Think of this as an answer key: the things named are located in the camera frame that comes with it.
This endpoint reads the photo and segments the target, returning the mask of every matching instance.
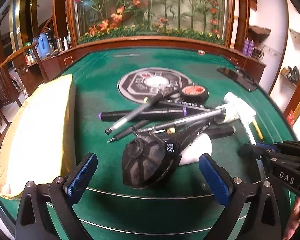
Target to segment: blue gripper pad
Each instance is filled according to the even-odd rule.
[[[276,146],[274,146],[273,144],[266,144],[266,143],[256,143],[256,144],[259,147],[262,147],[262,148],[265,148],[265,149],[270,149],[275,153],[279,152],[278,148]]]
[[[219,167],[207,153],[200,156],[199,169],[216,201],[221,205],[227,206],[234,188],[229,173],[224,168]]]
[[[94,153],[89,153],[79,163],[79,165],[66,176],[67,180],[63,185],[63,190],[67,195],[69,205],[77,204],[93,174],[97,170],[98,158]]]

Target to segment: wooden cabinet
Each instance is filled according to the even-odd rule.
[[[51,80],[71,63],[89,52],[140,46],[204,50],[207,53],[223,56],[235,66],[244,68],[246,72],[257,82],[260,81],[265,68],[263,63],[254,58],[247,57],[235,49],[229,49],[224,46],[205,41],[165,36],[122,37],[81,44],[75,48],[63,51],[57,56],[43,59],[42,64],[48,78]]]

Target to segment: human hand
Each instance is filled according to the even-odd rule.
[[[300,225],[300,198],[296,196],[282,240],[289,240]]]

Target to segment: smartphone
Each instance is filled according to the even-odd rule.
[[[252,92],[257,89],[257,87],[253,84],[251,80],[232,69],[222,67],[218,68],[218,71],[231,78],[234,82],[238,83],[240,86],[242,86],[245,90],[249,92]]]

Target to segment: gray pen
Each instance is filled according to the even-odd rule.
[[[209,112],[204,112],[204,113],[200,113],[200,114],[183,117],[183,118],[177,119],[175,121],[166,122],[166,123],[162,123],[162,124],[158,124],[158,125],[153,125],[151,127],[144,128],[144,129],[138,129],[138,130],[136,130],[135,133],[153,132],[153,131],[158,131],[158,130],[162,130],[162,129],[166,129],[166,128],[170,128],[170,127],[178,127],[187,122],[195,122],[195,121],[198,121],[201,119],[211,118],[211,117],[217,116],[217,115],[225,113],[225,112],[226,112],[225,108],[211,110]]]
[[[169,89],[166,89],[164,92],[159,93],[156,96],[149,98],[146,103],[142,104],[141,106],[139,106],[135,110],[131,111],[126,116],[124,116],[124,117],[120,118],[118,121],[114,122],[114,124],[112,126],[110,126],[108,129],[105,129],[105,133],[107,135],[109,135],[113,131],[115,131],[118,128],[120,128],[121,126],[123,126],[125,123],[127,123],[130,120],[132,120],[133,118],[135,118],[142,111],[144,111],[147,108],[149,108],[150,106],[156,104],[162,98],[171,96],[171,95],[176,94],[176,93],[178,93],[178,90],[171,91]]]

